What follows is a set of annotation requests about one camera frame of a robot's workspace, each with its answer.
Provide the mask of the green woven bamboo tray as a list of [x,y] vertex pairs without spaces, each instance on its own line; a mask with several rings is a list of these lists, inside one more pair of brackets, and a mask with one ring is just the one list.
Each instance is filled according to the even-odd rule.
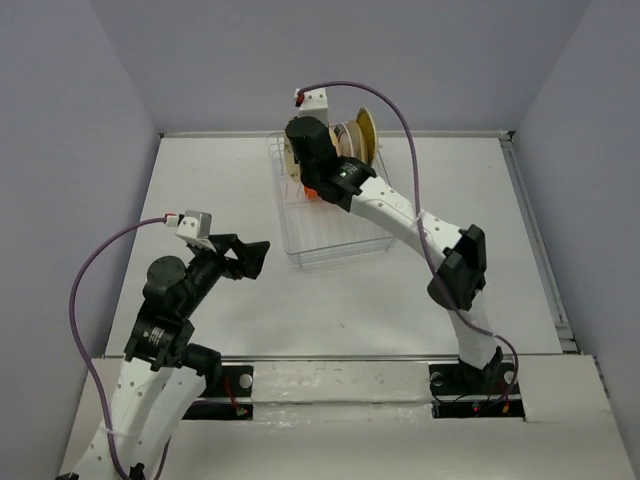
[[361,107],[359,109],[356,123],[360,128],[363,144],[366,146],[366,163],[372,166],[378,152],[379,141],[373,116],[367,108]]

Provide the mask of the orange round plate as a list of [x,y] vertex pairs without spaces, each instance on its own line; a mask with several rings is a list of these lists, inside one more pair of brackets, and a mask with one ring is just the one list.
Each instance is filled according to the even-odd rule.
[[309,201],[315,201],[318,199],[317,192],[313,189],[309,189],[306,186],[303,187],[304,196]]

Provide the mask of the white plate green rim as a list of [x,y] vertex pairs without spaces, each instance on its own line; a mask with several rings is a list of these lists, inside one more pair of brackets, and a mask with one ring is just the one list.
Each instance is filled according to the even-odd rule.
[[348,127],[344,123],[339,123],[334,127],[334,134],[338,141],[340,155],[345,157],[353,157],[354,145]]

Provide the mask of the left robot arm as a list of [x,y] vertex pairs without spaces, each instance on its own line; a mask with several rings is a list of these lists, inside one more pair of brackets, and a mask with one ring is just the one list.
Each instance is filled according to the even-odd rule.
[[102,408],[85,453],[65,479],[157,479],[171,438],[201,395],[223,378],[219,352],[194,344],[191,316],[222,278],[255,280],[270,244],[234,234],[186,237],[193,256],[163,256],[148,267],[144,301],[124,348],[113,394],[106,394],[89,356],[83,359]]

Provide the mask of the yellow bear plate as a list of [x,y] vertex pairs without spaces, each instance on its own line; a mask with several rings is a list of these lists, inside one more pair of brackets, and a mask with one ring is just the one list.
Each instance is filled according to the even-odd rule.
[[335,149],[336,155],[337,156],[342,156],[342,150],[341,150],[341,145],[338,139],[338,136],[336,135],[335,131],[334,131],[334,127],[333,126],[329,126],[328,128],[329,131],[329,136],[332,142],[332,145]]

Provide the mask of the beige oval flower plate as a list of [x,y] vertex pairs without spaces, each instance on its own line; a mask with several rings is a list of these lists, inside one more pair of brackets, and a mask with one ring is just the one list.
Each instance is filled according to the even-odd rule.
[[367,144],[359,124],[355,120],[349,120],[346,124],[352,142],[352,157],[361,162],[368,163]]

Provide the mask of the small beige round plate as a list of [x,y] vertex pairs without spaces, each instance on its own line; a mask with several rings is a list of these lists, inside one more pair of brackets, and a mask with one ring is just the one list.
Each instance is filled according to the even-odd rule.
[[284,137],[283,143],[284,166],[287,175],[294,183],[300,182],[300,167],[296,162],[294,152],[288,137]]

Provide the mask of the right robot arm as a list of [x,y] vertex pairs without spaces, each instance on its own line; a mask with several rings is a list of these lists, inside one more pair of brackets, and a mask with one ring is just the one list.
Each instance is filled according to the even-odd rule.
[[458,361],[442,384],[460,394],[481,395],[495,383],[503,353],[491,330],[482,291],[486,238],[482,229],[447,223],[415,207],[375,170],[337,154],[320,120],[295,117],[285,135],[304,186],[342,210],[371,221],[421,255],[432,272],[429,297],[450,316]]

